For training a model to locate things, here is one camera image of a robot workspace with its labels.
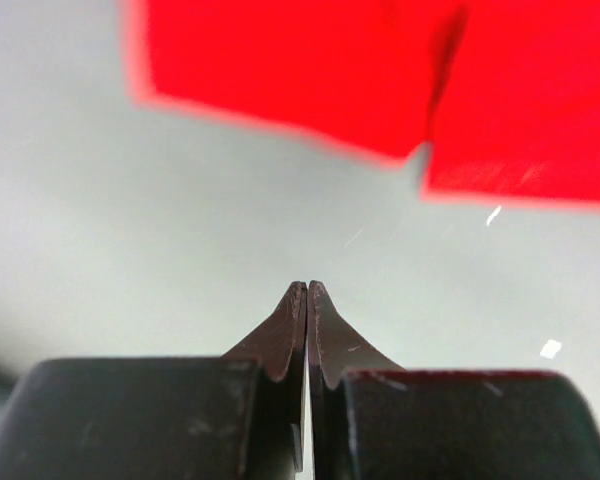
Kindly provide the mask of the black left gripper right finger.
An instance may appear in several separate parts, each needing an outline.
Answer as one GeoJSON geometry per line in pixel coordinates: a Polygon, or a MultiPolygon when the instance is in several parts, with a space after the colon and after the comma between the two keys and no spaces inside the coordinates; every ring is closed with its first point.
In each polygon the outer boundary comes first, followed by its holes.
{"type": "Polygon", "coordinates": [[[600,431],[565,376],[411,370],[307,293],[318,479],[600,479],[600,431]]]}

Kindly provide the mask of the red t shirt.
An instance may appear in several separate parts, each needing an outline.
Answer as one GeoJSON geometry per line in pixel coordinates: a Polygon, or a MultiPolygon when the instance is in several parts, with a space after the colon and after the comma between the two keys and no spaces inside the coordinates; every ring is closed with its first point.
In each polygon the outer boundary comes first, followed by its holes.
{"type": "Polygon", "coordinates": [[[423,193],[600,206],[600,1],[124,1],[137,101],[306,134],[423,193]]]}

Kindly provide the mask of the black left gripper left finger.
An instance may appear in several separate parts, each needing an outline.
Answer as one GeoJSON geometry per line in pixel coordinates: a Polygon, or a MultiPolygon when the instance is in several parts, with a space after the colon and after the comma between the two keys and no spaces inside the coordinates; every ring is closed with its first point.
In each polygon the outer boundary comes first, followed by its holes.
{"type": "Polygon", "coordinates": [[[17,384],[0,479],[292,479],[303,469],[307,287],[216,357],[65,358],[17,384]]]}

